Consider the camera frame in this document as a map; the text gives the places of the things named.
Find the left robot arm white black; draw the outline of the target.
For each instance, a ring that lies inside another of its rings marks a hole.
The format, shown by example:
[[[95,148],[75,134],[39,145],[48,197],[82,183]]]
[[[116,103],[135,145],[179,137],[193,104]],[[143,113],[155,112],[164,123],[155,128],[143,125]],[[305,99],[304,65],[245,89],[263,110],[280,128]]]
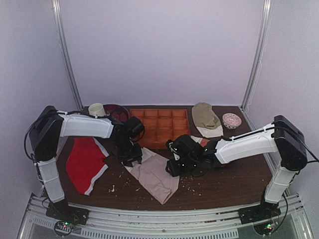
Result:
[[[66,203],[56,166],[60,138],[69,136],[110,138],[115,143],[117,157],[131,167],[134,161],[141,162],[142,149],[138,135],[145,133],[143,123],[136,117],[120,122],[111,116],[92,116],[81,111],[64,112],[54,106],[46,106],[31,124],[24,136],[32,152],[24,153],[37,167],[49,201]]]

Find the mauve underwear white waistband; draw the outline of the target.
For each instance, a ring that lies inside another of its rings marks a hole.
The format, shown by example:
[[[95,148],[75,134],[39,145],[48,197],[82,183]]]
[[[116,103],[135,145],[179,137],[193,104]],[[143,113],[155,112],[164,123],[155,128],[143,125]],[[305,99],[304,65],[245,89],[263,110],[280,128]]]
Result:
[[[160,204],[165,204],[178,190],[179,177],[166,172],[168,159],[143,147],[141,163],[133,162],[132,167],[125,166]]]

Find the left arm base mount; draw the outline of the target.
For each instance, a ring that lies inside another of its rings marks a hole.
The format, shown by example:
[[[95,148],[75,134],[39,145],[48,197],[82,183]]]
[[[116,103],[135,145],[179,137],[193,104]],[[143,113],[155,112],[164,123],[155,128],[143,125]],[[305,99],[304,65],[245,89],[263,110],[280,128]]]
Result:
[[[78,226],[87,224],[89,211],[83,208],[57,206],[54,203],[49,203],[46,215],[57,219],[54,223],[53,231],[57,236],[64,238],[77,230]]]

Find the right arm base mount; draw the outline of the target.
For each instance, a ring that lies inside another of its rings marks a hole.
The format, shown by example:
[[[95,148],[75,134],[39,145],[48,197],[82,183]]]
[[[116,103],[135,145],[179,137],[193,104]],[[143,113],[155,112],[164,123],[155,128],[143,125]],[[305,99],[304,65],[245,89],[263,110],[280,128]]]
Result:
[[[281,215],[281,210],[278,203],[261,202],[255,206],[239,209],[238,214],[242,225],[253,223],[253,229],[258,235],[269,236],[279,225],[274,218]]]

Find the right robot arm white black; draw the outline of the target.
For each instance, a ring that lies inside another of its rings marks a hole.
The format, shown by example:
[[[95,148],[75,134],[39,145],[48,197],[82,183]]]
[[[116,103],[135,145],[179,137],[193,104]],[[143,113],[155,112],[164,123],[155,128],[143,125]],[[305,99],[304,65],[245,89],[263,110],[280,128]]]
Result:
[[[303,133],[282,115],[260,129],[231,138],[214,140],[187,134],[168,140],[167,148],[174,158],[166,163],[171,176],[180,176],[196,169],[209,170],[254,155],[278,152],[281,162],[265,189],[263,201],[277,204],[297,172],[308,163]]]

